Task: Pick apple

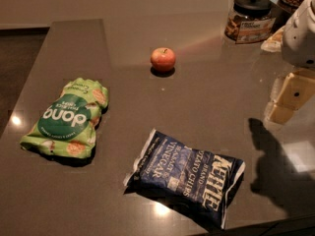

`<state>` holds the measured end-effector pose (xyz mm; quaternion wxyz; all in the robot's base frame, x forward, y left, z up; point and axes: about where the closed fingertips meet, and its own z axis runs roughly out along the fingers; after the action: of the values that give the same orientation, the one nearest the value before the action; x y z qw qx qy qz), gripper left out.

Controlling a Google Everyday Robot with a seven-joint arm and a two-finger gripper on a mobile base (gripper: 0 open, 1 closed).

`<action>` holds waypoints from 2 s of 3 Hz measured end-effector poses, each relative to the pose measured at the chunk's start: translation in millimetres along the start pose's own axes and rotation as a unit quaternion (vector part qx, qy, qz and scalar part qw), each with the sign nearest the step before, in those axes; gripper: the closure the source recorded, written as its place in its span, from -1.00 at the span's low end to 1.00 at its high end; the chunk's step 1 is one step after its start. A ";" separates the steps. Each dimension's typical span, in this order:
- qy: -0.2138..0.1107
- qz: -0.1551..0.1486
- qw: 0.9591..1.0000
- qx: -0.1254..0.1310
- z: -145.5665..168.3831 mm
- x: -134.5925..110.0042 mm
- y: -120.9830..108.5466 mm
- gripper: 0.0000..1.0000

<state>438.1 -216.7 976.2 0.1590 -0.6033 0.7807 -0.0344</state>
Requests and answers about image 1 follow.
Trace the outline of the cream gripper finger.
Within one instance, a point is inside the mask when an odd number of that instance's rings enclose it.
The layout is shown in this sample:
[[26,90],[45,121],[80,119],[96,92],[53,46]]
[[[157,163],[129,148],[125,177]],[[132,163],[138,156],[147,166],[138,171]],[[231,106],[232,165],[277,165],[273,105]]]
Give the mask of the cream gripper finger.
[[285,124],[315,94],[315,71],[300,68],[275,80],[267,120]]

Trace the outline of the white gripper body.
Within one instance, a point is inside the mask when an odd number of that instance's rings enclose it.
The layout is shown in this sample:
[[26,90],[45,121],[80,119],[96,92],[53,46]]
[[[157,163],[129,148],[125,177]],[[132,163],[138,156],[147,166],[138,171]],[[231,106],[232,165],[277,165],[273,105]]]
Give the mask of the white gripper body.
[[283,59],[302,68],[315,68],[315,0],[304,0],[283,30]]

